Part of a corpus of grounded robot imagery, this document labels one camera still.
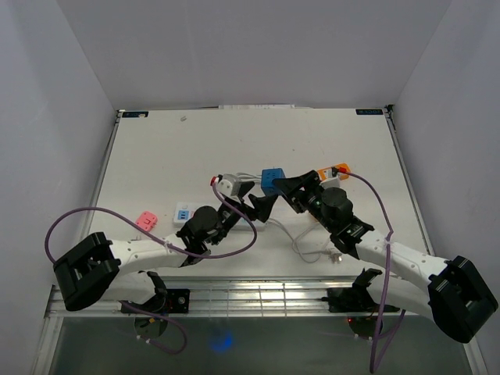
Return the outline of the blue cube socket adapter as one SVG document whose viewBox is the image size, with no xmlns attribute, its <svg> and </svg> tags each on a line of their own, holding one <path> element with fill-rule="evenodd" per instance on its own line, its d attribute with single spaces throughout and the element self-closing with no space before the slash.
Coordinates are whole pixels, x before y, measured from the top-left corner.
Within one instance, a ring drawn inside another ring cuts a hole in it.
<svg viewBox="0 0 500 375">
<path fill-rule="evenodd" d="M 265 196 L 281 195 L 281 191 L 274 186 L 275 179 L 285 178 L 285 173 L 281 168 L 269 168 L 262 170 L 260 187 Z"/>
</svg>

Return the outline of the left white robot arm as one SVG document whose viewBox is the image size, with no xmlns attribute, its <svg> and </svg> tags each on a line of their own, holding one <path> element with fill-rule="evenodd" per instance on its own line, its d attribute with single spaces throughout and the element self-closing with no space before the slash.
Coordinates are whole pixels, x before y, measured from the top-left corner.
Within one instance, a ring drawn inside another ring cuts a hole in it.
<svg viewBox="0 0 500 375">
<path fill-rule="evenodd" d="M 178 232 L 164 238 L 147 234 L 144 240 L 118 241 L 102 232 L 89 234 L 52 262 L 66 310 L 80 311 L 111 299 L 143 306 L 152 313 L 159 311 L 167 291 L 156 269 L 177 269 L 212 259 L 211 248 L 238 221 L 252 225 L 270 218 L 276 195 L 248 197 L 249 205 L 241 198 L 224 198 L 218 209 L 204 205 Z"/>
</svg>

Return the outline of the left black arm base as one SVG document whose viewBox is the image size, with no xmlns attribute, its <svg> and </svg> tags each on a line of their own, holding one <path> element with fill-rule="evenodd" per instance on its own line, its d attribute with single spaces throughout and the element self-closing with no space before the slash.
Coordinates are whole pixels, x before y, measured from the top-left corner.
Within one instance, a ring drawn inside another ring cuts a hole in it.
<svg viewBox="0 0 500 375">
<path fill-rule="evenodd" d="M 165 292 L 156 294 L 142 305 L 128 302 L 128 305 L 134 309 L 140 309 L 142 312 L 165 314 L 182 314 L 189 312 L 190 289 L 167 289 Z"/>
</svg>

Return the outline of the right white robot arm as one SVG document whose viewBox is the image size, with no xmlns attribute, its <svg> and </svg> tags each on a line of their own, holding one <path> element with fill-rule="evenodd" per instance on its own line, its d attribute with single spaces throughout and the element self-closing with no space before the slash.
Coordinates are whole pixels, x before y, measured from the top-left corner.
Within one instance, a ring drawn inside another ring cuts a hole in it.
<svg viewBox="0 0 500 375">
<path fill-rule="evenodd" d="M 461 343 L 497 311 L 498 301 L 469 259 L 443 259 L 390 241 L 355 216 L 343 189 L 323 187 L 316 171 L 277 178 L 273 186 L 294 211 L 317 219 L 341 253 L 396 275 L 385 297 L 389 305 L 425 316 Z"/>
</svg>

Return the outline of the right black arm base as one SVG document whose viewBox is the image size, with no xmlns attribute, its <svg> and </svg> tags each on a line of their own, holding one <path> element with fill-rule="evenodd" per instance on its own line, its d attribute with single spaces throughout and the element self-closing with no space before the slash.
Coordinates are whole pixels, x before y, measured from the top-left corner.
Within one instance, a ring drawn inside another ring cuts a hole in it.
<svg viewBox="0 0 500 375">
<path fill-rule="evenodd" d="M 328 288 L 320 300 L 328 304 L 331 313 L 377 313 L 380 307 L 367 291 L 354 287 Z"/>
</svg>

